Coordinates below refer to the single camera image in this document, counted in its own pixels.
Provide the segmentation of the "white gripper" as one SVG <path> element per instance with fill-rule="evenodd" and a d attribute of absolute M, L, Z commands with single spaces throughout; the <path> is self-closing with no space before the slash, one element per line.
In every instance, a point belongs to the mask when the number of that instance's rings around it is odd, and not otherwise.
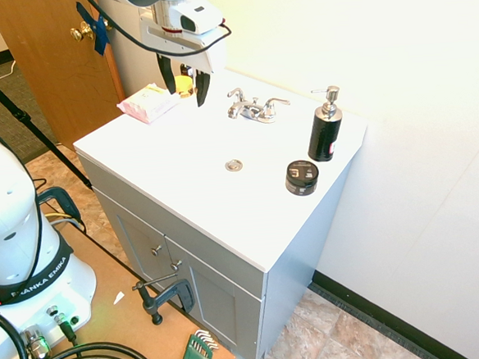
<path fill-rule="evenodd" d="M 196 101 L 205 103 L 210 75 L 226 65 L 226 30 L 221 11 L 206 0 L 161 0 L 140 14 L 142 43 L 160 52 L 159 70 L 168 92 L 176 93 L 171 59 L 196 69 Z"/>

